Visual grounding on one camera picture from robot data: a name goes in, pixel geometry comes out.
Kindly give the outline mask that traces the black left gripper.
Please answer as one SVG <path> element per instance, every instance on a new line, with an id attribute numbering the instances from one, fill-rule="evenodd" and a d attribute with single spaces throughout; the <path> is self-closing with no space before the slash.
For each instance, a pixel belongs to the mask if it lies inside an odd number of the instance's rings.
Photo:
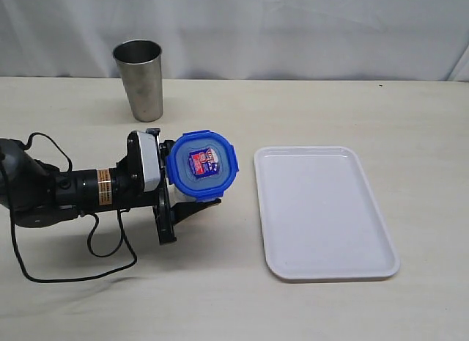
<path id="1" fill-rule="evenodd" d="M 126 141 L 127 154 L 117 163 L 115 169 L 117 198 L 114 200 L 114 205 L 125 209 L 151 207 L 159 244 L 173 243 L 177 240 L 174 232 L 175 225 L 202 210 L 221 204 L 221 199 L 217 198 L 208 202 L 178 202 L 171 207 L 165 164 L 169 151 L 166 144 L 160 140 L 159 128 L 148 128 L 143 131 L 152 134 L 157 141 L 161 175 L 160 183 L 154 191 L 143 192 L 136 137 L 132 132 L 129 133 Z"/>

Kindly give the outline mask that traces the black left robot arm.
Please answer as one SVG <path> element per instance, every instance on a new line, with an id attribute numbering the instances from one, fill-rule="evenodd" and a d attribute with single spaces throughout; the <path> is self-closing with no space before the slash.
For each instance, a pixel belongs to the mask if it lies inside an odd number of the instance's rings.
<path id="1" fill-rule="evenodd" d="M 33 159 L 30 144 L 1 139 L 5 175 L 1 176 L 1 205 L 11 208 L 19 227 L 43 228 L 101 212 L 151 207 L 160 243 L 176 240 L 174 225 L 221 203 L 169 200 L 166 158 L 172 141 L 160 142 L 159 129 L 132 131 L 127 154 L 114 168 L 68 169 Z"/>

